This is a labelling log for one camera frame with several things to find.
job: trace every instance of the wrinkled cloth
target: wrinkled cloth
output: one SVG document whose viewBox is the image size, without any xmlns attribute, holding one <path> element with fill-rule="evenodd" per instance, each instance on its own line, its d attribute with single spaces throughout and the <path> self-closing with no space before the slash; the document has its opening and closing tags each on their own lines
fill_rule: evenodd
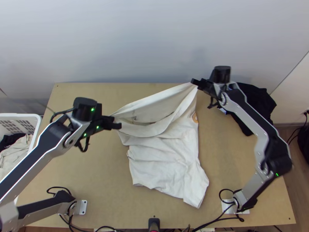
<svg viewBox="0 0 309 232">
<path fill-rule="evenodd" d="M 182 198 L 199 208 L 209 180 L 200 166 L 197 88 L 182 84 L 130 103 L 115 113 L 135 186 Z"/>
<path fill-rule="evenodd" d="M 32 135 L 25 135 L 9 148 L 0 152 L 0 180 L 27 155 L 31 140 Z"/>
</svg>

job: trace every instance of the wooden floor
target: wooden floor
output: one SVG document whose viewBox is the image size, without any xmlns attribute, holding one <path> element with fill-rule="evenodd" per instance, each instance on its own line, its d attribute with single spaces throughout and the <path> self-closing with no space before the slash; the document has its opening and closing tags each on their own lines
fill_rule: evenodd
<svg viewBox="0 0 309 232">
<path fill-rule="evenodd" d="M 280 129 L 281 137 L 286 141 L 293 129 Z M 309 231 L 309 165 L 301 154 L 296 139 L 290 145 L 293 160 L 293 169 L 284 176 L 287 190 L 293 207 L 296 224 L 279 225 L 283 232 L 308 232 Z M 247 232 L 248 229 L 256 232 L 278 232 L 274 226 L 265 227 L 238 227 L 233 228 L 236 232 Z M 230 228 L 217 228 L 216 231 L 231 231 Z M 64 228 L 26 227 L 19 232 L 70 232 Z"/>
</svg>

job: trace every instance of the black garment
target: black garment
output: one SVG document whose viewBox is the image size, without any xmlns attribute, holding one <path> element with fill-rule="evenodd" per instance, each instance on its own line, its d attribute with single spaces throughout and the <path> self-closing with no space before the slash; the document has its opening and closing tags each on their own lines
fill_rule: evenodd
<svg viewBox="0 0 309 232">
<path fill-rule="evenodd" d="M 239 88 L 247 96 L 247 103 L 251 105 L 260 115 L 262 115 L 270 124 L 273 125 L 273 121 L 270 119 L 270 114 L 277 106 L 276 102 L 267 93 L 267 89 L 260 89 L 254 85 L 237 83 Z M 246 136 L 253 135 L 252 131 L 236 116 L 236 114 L 228 111 L 227 114 L 231 114 L 234 120 L 238 123 L 240 129 Z"/>
<path fill-rule="evenodd" d="M 7 149 L 10 145 L 14 144 L 19 138 L 24 137 L 26 134 L 18 133 L 14 135 L 4 135 L 0 142 L 0 152 Z"/>
</svg>

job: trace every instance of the table surface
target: table surface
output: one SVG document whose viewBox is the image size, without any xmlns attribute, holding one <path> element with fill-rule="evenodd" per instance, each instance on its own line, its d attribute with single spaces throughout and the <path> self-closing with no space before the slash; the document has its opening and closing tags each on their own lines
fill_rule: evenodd
<svg viewBox="0 0 309 232">
<path fill-rule="evenodd" d="M 102 103 L 103 114 L 110 115 L 122 106 L 177 84 L 55 84 L 48 106 L 54 111 L 72 107 L 75 97 L 88 97 Z M 133 186 L 123 146 L 116 131 L 102 131 L 90 139 L 86 153 L 78 148 L 53 159 L 20 194 L 18 205 L 49 198 L 46 190 L 64 186 L 77 199 L 88 200 L 85 215 L 74 216 L 81 228 L 102 225 L 147 228 L 148 219 L 158 217 L 161 228 L 197 227 L 222 213 L 218 193 L 222 188 L 240 189 L 254 174 L 253 148 L 256 137 L 246 137 L 231 116 L 207 109 L 210 97 L 198 91 L 196 112 L 199 120 L 199 159 L 210 184 L 199 209 L 157 190 Z M 46 110 L 40 132 L 52 115 Z M 277 178 L 259 197 L 244 222 L 224 220 L 211 227 L 280 225 L 295 223 L 283 177 Z M 58 215 L 33 226 L 67 227 Z"/>
</svg>

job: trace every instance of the laundry basket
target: laundry basket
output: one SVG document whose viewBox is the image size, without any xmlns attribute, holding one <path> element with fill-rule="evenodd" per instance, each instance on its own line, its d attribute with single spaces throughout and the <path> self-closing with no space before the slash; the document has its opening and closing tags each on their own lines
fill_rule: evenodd
<svg viewBox="0 0 309 232">
<path fill-rule="evenodd" d="M 30 152 L 34 147 L 41 121 L 42 118 L 37 114 L 0 114 L 0 141 L 4 135 L 32 134 L 33 137 L 28 150 Z"/>
</svg>

